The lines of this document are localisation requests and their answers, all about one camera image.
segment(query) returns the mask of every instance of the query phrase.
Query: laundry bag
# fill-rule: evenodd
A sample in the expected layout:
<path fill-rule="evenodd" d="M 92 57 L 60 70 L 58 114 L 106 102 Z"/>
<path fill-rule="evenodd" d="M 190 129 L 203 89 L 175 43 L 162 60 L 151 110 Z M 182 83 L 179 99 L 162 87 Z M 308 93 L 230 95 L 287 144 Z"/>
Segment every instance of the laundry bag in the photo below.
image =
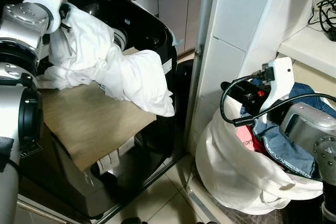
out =
<path fill-rule="evenodd" d="M 240 116 L 242 104 L 227 97 L 225 114 Z M 206 189 L 223 206 L 250 215 L 282 209 L 293 200 L 322 194 L 322 182 L 286 173 L 262 153 L 249 150 L 237 129 L 215 112 L 196 149 L 196 166 Z"/>

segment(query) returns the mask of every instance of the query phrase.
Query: sticker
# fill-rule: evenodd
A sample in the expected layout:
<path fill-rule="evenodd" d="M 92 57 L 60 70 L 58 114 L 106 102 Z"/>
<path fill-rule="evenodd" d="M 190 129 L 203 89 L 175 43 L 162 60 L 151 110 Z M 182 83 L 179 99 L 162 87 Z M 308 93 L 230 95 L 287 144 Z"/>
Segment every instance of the sticker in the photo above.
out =
<path fill-rule="evenodd" d="M 164 74 L 172 70 L 172 59 L 168 60 L 165 64 L 162 65 Z"/>
<path fill-rule="evenodd" d="M 21 152 L 21 158 L 24 158 L 24 157 L 28 157 L 34 153 L 37 153 L 39 151 L 42 151 L 42 147 L 39 146 L 38 144 L 34 143 L 32 145 L 29 145 L 28 148 L 25 148 L 22 152 Z"/>

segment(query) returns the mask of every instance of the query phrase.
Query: tile floor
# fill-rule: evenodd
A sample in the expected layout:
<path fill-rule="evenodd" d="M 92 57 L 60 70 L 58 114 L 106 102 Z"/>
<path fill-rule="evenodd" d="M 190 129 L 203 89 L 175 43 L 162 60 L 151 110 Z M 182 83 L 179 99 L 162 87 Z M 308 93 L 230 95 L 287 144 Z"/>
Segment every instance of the tile floor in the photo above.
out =
<path fill-rule="evenodd" d="M 130 217 L 139 217 L 149 224 L 209 222 L 208 217 L 183 188 L 190 174 L 192 161 L 190 156 L 181 159 L 107 224 L 120 224 Z"/>

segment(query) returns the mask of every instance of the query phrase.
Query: black wire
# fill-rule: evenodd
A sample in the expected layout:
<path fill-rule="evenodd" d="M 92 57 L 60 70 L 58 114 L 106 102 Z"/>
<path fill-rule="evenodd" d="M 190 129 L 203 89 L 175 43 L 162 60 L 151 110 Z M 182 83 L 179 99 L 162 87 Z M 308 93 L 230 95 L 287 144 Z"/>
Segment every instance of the black wire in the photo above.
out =
<path fill-rule="evenodd" d="M 260 116 L 272 111 L 272 110 L 275 110 L 276 108 L 286 104 L 286 103 L 289 103 L 291 101 L 294 101 L 294 100 L 297 100 L 297 99 L 301 99 L 301 98 L 306 98 L 306 97 L 323 97 L 323 98 L 327 98 L 333 102 L 336 102 L 336 97 L 333 97 L 332 95 L 328 95 L 328 94 L 322 94 L 322 93 L 308 93 L 308 94 L 301 94 L 301 95 L 298 95 L 296 97 L 291 97 L 291 98 L 288 98 L 288 99 L 285 99 L 281 102 L 279 102 L 278 104 L 276 105 L 273 105 L 271 107 L 269 107 L 268 109 L 265 109 L 263 111 L 261 111 L 259 114 L 257 114 L 256 116 L 253 116 L 253 119 L 257 119 L 259 118 Z"/>
<path fill-rule="evenodd" d="M 312 14 L 311 14 L 311 17 L 309 18 L 308 20 L 308 25 L 313 25 L 313 24 L 317 24 L 317 23 L 320 23 L 321 25 L 321 28 L 323 31 L 327 32 L 327 29 L 324 27 L 323 23 L 327 22 L 327 24 L 331 27 L 333 27 L 333 25 L 336 25 L 336 23 L 333 23 L 331 22 L 330 20 L 331 19 L 334 19 L 336 17 L 330 17 L 329 18 L 329 15 L 328 15 L 328 12 L 330 11 L 330 8 L 327 10 L 327 13 L 325 13 L 323 10 L 322 10 L 322 7 L 326 6 L 326 5 L 331 5 L 332 9 L 334 11 L 336 11 L 336 7 L 335 7 L 335 4 L 336 3 L 336 0 L 322 0 L 320 2 L 318 2 L 316 4 L 316 6 L 318 7 L 319 9 L 319 21 L 317 22 L 311 22 L 312 19 L 314 18 L 315 16 L 315 9 L 314 7 L 312 8 Z"/>
<path fill-rule="evenodd" d="M 228 118 L 226 117 L 226 115 L 225 115 L 225 111 L 224 111 L 224 102 L 225 102 L 225 98 L 226 98 L 227 93 L 229 92 L 229 90 L 230 90 L 234 85 L 236 85 L 236 84 L 238 84 L 238 83 L 240 83 L 240 82 L 242 82 L 242 81 L 246 81 L 246 80 L 249 80 L 249 79 L 257 79 L 257 78 L 258 78 L 258 76 L 257 76 L 256 74 L 254 74 L 254 75 L 251 75 L 251 76 L 244 76 L 244 77 L 241 77 L 241 78 L 239 78 L 239 79 L 236 79 L 236 80 L 234 80 L 233 82 L 231 82 L 230 86 L 223 92 L 222 97 L 220 98 L 220 106 L 219 106 L 219 108 L 220 108 L 220 110 L 221 110 L 222 118 L 223 118 L 226 122 L 228 122 L 228 123 L 232 123 L 232 124 L 234 123 L 234 121 L 232 121 L 232 120 L 230 120 L 230 119 L 228 119 Z"/>
<path fill-rule="evenodd" d="M 220 110 L 221 110 L 221 116 L 222 118 L 228 122 L 228 123 L 231 123 L 231 124 L 239 124 L 239 122 L 242 122 L 242 121 L 248 121 L 250 122 L 250 124 L 252 124 L 253 120 L 261 117 L 262 115 L 272 111 L 272 110 L 275 110 L 276 108 L 286 104 L 286 103 L 289 103 L 291 101 L 294 101 L 294 100 L 297 100 L 297 99 L 301 99 L 301 98 L 306 98 L 306 97 L 324 97 L 324 98 L 327 98 L 333 102 L 336 102 L 336 97 L 333 97 L 331 95 L 328 95 L 328 94 L 321 94 L 321 93 L 308 93 L 308 94 L 302 94 L 302 95 L 298 95 L 296 97 L 292 97 L 292 98 L 288 98 L 288 99 L 285 99 L 275 105 L 272 105 L 271 107 L 269 107 L 268 109 L 265 109 L 263 111 L 261 111 L 259 114 L 255 115 L 255 116 L 245 116 L 243 118 L 237 118 L 237 119 L 228 119 L 225 115 L 225 110 L 224 110 L 224 102 L 225 102 L 225 98 L 227 96 L 227 93 L 229 92 L 229 90 L 234 86 L 236 85 L 237 83 L 239 82 L 242 82 L 242 81 L 245 81 L 245 80 L 249 80 L 249 79 L 259 79 L 259 76 L 258 75 L 252 75 L 252 76 L 245 76 L 245 77 L 242 77 L 242 78 L 239 78 L 237 80 L 234 80 L 230 86 L 223 92 L 222 94 L 222 97 L 220 99 Z"/>

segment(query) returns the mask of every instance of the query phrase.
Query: denim jeans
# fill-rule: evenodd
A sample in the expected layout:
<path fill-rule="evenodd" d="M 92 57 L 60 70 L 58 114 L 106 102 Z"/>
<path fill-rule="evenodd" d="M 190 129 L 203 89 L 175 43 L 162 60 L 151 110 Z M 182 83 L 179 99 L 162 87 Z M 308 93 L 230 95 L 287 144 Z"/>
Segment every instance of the denim jeans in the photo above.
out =
<path fill-rule="evenodd" d="M 308 85 L 295 83 L 289 97 L 313 92 L 312 88 Z M 308 97 L 294 101 L 294 103 L 297 102 L 304 102 L 336 118 L 336 111 L 324 103 L 319 97 Z M 247 115 L 243 108 L 241 115 Z M 269 121 L 265 124 L 257 119 L 255 120 L 253 132 L 255 136 L 263 142 L 269 155 L 289 171 L 306 178 L 320 178 L 314 157 L 285 135 L 282 135 L 279 125 Z"/>

